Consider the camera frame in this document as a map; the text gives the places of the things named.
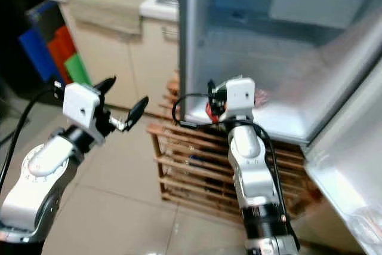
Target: refrigerator door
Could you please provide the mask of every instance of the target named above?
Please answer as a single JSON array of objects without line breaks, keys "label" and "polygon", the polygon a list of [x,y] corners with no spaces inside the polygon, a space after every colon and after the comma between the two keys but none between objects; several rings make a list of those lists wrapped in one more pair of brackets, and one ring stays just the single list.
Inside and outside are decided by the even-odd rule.
[{"label": "refrigerator door", "polygon": [[[274,138],[310,143],[378,59],[382,0],[180,0],[181,92],[243,75],[254,119]],[[209,121],[189,99],[189,121]]]},{"label": "refrigerator door", "polygon": [[382,254],[382,60],[318,135],[306,170],[368,254]]}]

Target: robotic arm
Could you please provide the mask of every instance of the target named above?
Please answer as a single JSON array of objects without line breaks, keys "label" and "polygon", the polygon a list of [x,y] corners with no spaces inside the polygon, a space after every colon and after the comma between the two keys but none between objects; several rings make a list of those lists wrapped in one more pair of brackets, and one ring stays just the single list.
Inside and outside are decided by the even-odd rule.
[{"label": "robotic arm", "polygon": [[[207,114],[215,124],[224,125],[228,133],[228,159],[234,170],[233,181],[247,231],[247,254],[298,254],[300,246],[288,220],[277,166],[272,172],[261,135],[266,135],[271,150],[272,142],[266,132],[253,123],[254,81],[236,78],[218,87],[210,81],[208,94],[200,96],[208,96]],[[183,126],[203,126],[178,121],[174,109],[172,111],[175,121]]]},{"label": "robotic arm", "polygon": [[102,145],[116,129],[130,130],[142,116],[148,97],[134,106],[126,121],[110,115],[104,95],[115,80],[107,79],[95,87],[66,86],[63,113],[73,125],[56,131],[24,158],[20,178],[0,209],[0,254],[41,254],[62,194],[84,155],[95,144]]}]

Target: open refrigerator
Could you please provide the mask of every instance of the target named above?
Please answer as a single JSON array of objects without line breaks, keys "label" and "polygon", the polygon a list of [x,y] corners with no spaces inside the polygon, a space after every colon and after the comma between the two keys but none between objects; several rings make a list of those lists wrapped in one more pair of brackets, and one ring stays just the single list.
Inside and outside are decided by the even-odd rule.
[{"label": "open refrigerator", "polygon": [[[254,119],[306,169],[368,254],[382,253],[382,0],[180,0],[181,92],[249,76]],[[205,99],[182,106],[207,122]]]}]

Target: white cabinet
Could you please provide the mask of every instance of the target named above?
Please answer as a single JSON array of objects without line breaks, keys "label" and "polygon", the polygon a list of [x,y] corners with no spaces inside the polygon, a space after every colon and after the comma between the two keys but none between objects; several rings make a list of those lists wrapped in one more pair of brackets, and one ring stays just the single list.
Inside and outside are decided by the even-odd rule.
[{"label": "white cabinet", "polygon": [[129,42],[138,97],[149,96],[146,112],[160,112],[167,81],[178,67],[178,24],[144,19],[140,36]]},{"label": "white cabinet", "polygon": [[117,76],[113,88],[106,94],[106,103],[133,107],[137,89],[128,46],[128,35],[76,21],[66,4],[61,12],[93,84]]}]

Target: black cable wire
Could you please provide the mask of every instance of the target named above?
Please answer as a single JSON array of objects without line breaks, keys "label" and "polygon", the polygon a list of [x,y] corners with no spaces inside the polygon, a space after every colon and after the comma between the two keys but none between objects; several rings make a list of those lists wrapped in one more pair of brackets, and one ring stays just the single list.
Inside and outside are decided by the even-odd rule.
[{"label": "black cable wire", "polygon": [[25,121],[27,120],[27,117],[28,117],[28,114],[30,112],[30,110],[33,108],[33,105],[43,96],[45,95],[46,93],[49,93],[49,92],[53,92],[52,89],[49,89],[49,90],[44,90],[44,91],[41,91],[40,93],[38,93],[30,102],[29,104],[26,106],[23,114],[21,115],[20,117],[20,120],[19,120],[19,123],[17,124],[17,127],[13,133],[13,136],[12,136],[12,141],[11,141],[11,144],[8,148],[8,152],[7,152],[7,156],[5,157],[5,162],[2,166],[2,169],[1,169],[1,174],[0,174],[0,192],[1,192],[1,189],[2,189],[2,186],[4,184],[4,180],[5,180],[5,176],[7,175],[7,172],[8,172],[8,169],[10,167],[10,164],[11,164],[11,160],[12,160],[12,156],[13,156],[13,152],[14,152],[14,149],[16,147],[16,143],[17,143],[17,139],[19,138],[19,135],[21,133],[21,130],[23,129],[24,127],[24,124],[25,124]]},{"label": "black cable wire", "polygon": [[181,96],[174,103],[174,106],[172,107],[172,118],[173,118],[174,122],[177,123],[178,125],[182,125],[184,127],[190,127],[190,128],[202,128],[202,127],[210,127],[210,126],[213,126],[213,125],[229,124],[229,123],[238,122],[238,123],[241,123],[241,124],[252,125],[255,130],[260,130],[264,134],[264,137],[266,138],[266,140],[268,142],[268,145],[269,145],[269,148],[270,148],[270,151],[271,151],[271,154],[272,154],[272,161],[273,161],[273,169],[274,169],[274,174],[275,174],[276,189],[277,189],[277,192],[278,192],[278,197],[279,197],[279,200],[280,200],[280,205],[281,205],[281,208],[282,208],[282,212],[284,213],[285,216],[288,217],[287,208],[285,207],[284,196],[282,194],[282,189],[281,189],[281,179],[280,179],[279,169],[278,169],[278,166],[277,166],[277,157],[276,157],[276,153],[275,153],[275,148],[273,147],[272,140],[271,140],[270,136],[268,135],[268,133],[265,131],[265,129],[263,127],[261,127],[258,124],[255,124],[254,122],[252,122],[250,120],[247,120],[247,119],[226,119],[226,120],[221,121],[221,122],[213,122],[213,123],[210,123],[210,124],[197,124],[197,123],[193,123],[193,122],[179,121],[176,118],[176,108],[177,108],[177,106],[179,105],[180,102],[185,100],[187,97],[209,97],[209,96],[210,95],[208,95],[208,94],[202,94],[202,93],[192,93],[192,94],[185,94],[185,95]]}]

